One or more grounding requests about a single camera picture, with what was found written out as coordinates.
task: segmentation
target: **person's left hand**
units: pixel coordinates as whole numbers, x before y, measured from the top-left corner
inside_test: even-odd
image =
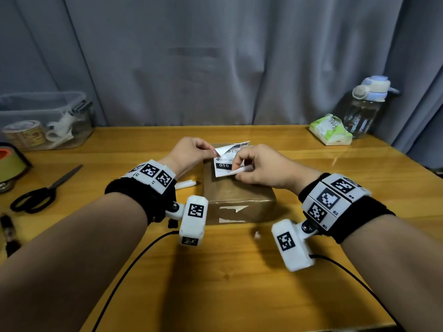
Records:
[[[218,156],[215,148],[205,140],[197,137],[184,137],[172,149],[172,151],[159,161],[167,165],[175,173],[175,179],[179,179],[187,171],[195,167],[204,159]]]

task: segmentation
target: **white crumpled paper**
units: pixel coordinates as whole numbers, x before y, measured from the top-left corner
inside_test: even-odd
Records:
[[[214,158],[215,177],[230,176],[239,172],[254,170],[252,166],[245,166],[245,162],[243,161],[239,169],[232,171],[232,162],[234,161],[235,155],[241,148],[246,147],[249,142],[250,141],[234,143],[215,148],[219,154],[218,157]]]

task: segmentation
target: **plastic storage box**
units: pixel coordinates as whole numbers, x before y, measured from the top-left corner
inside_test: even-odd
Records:
[[[74,148],[92,133],[83,92],[0,95],[0,141],[23,151]]]

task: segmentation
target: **scissors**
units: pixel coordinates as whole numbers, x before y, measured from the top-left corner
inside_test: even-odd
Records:
[[[62,178],[57,180],[49,188],[41,188],[30,191],[14,200],[10,206],[10,209],[14,212],[25,211],[29,214],[40,212],[47,208],[55,200],[55,190],[66,182],[69,178],[75,175],[83,167],[83,164],[79,165],[75,169],[65,174]]]

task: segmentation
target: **cardboard box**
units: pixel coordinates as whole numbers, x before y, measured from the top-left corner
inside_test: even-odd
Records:
[[[206,225],[272,221],[272,188],[244,184],[235,176],[215,177],[213,160],[203,164],[203,196],[209,201]]]

